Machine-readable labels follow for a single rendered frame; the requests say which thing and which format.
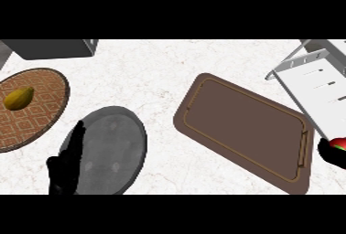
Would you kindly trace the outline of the red tomato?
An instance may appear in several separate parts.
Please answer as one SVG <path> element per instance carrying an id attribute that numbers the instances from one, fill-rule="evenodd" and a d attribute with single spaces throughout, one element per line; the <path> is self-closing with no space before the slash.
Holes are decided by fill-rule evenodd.
<path id="1" fill-rule="evenodd" d="M 346 151 L 346 137 L 333 139 L 330 141 L 330 146 Z"/>

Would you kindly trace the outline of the dark grey appliance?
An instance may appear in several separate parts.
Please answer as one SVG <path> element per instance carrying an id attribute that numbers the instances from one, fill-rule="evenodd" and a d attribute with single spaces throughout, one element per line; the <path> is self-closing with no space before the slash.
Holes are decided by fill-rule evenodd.
<path id="1" fill-rule="evenodd" d="M 88 58 L 95 55 L 98 39 L 3 39 L 25 60 Z"/>

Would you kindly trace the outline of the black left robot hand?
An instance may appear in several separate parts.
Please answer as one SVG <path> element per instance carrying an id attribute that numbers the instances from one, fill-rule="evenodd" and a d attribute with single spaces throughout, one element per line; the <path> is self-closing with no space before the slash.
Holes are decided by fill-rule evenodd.
<path id="1" fill-rule="evenodd" d="M 58 156 L 51 156 L 46 160 L 51 185 L 51 195 L 73 195 L 77 190 L 80 164 L 83 157 L 83 141 L 86 134 L 85 122 L 80 121 L 71 132 L 71 139 L 67 149 Z"/>

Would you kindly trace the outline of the brown patterned round placemat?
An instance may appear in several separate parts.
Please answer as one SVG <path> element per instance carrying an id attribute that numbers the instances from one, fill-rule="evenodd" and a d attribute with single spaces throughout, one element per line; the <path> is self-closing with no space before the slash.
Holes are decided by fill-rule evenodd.
<path id="1" fill-rule="evenodd" d="M 33 87 L 33 101 L 20 111 L 3 100 L 18 89 Z M 55 125 L 71 96 L 64 74 L 49 68 L 27 69 L 0 81 L 0 153 L 31 144 Z"/>

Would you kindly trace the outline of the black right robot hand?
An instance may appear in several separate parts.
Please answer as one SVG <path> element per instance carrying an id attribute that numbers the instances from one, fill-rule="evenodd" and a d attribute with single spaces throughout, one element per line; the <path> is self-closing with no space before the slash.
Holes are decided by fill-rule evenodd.
<path id="1" fill-rule="evenodd" d="M 323 138 L 318 143 L 318 151 L 323 160 L 336 165 L 337 167 L 346 169 L 346 151 L 337 149 L 330 145 L 330 142 Z"/>

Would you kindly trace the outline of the white tiered basket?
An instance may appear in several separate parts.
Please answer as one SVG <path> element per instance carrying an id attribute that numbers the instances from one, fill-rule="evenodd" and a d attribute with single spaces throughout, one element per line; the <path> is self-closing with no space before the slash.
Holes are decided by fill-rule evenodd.
<path id="1" fill-rule="evenodd" d="M 268 73 L 321 138 L 346 137 L 346 39 L 306 39 Z"/>

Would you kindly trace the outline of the brown rectangular tray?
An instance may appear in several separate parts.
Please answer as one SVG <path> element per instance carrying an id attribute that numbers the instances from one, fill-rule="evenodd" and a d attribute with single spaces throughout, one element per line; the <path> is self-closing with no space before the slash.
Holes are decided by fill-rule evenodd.
<path id="1" fill-rule="evenodd" d="M 182 134 L 283 191 L 308 192 L 315 129 L 300 112 L 203 73 L 173 123 Z"/>

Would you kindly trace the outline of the grey round plate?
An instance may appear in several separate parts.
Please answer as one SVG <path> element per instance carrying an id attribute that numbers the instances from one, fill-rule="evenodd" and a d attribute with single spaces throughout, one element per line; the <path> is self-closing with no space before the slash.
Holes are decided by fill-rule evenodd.
<path id="1" fill-rule="evenodd" d="M 148 135 L 135 113 L 108 106 L 83 119 L 86 134 L 77 195 L 120 195 L 144 167 Z"/>

